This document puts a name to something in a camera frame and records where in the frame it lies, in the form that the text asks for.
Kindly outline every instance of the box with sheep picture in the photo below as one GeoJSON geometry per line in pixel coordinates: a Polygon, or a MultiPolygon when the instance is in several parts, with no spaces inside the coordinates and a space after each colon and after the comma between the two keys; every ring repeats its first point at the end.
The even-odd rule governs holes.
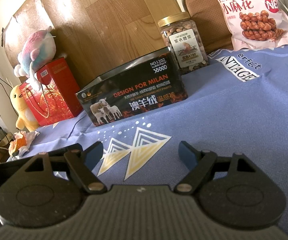
{"type": "Polygon", "coordinates": [[[76,96],[100,126],[186,99],[178,69],[166,47],[104,73],[76,96]]]}

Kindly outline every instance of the pink snack package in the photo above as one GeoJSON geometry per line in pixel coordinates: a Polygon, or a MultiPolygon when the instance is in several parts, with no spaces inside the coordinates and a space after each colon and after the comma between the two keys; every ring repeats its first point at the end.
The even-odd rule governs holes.
{"type": "Polygon", "coordinates": [[[234,50],[264,49],[288,44],[288,16],[277,0],[218,0],[234,50]]]}

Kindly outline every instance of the yellow plush toy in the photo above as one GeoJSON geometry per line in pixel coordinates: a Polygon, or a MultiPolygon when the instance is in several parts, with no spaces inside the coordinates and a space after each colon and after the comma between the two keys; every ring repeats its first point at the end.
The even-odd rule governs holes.
{"type": "Polygon", "coordinates": [[[19,114],[19,117],[16,121],[16,127],[20,130],[23,130],[24,127],[26,127],[30,132],[33,132],[39,128],[40,125],[36,121],[31,110],[28,108],[19,85],[12,89],[10,97],[14,109],[19,114]]]}

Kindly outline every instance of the red circle logo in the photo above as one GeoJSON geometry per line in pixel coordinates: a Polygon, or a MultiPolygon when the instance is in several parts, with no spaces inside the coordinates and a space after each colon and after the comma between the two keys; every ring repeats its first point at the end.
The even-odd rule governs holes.
{"type": "Polygon", "coordinates": [[[265,6],[272,13],[278,12],[277,0],[265,0],[265,6]]]}

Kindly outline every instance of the pink and blue plush toy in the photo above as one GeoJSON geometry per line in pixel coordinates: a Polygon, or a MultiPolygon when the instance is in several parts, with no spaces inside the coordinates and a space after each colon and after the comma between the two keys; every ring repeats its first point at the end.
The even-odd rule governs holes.
{"type": "Polygon", "coordinates": [[[36,72],[49,63],[55,55],[56,46],[49,26],[46,30],[32,33],[25,42],[23,50],[18,54],[20,64],[14,68],[17,77],[28,77],[27,83],[36,90],[41,90],[41,83],[36,78],[36,72]]]}

